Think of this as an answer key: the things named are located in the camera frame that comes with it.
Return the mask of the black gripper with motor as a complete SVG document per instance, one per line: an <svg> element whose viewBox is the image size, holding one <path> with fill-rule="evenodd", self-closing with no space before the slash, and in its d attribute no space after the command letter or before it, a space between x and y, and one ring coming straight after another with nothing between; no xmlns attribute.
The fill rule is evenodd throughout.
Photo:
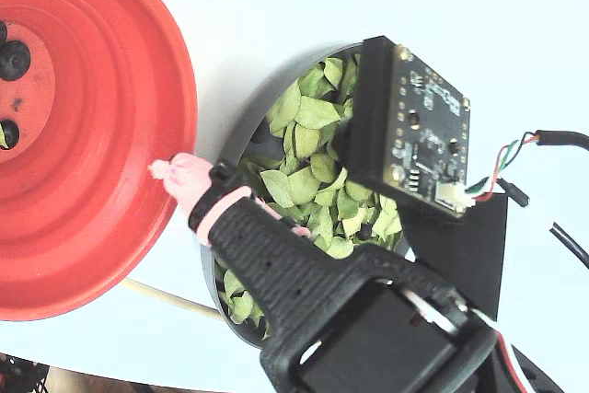
<svg viewBox="0 0 589 393"><path fill-rule="evenodd" d="M454 392L495 346L450 284L372 245L331 257L233 165L179 153L148 170L261 309L278 391Z"/></svg>

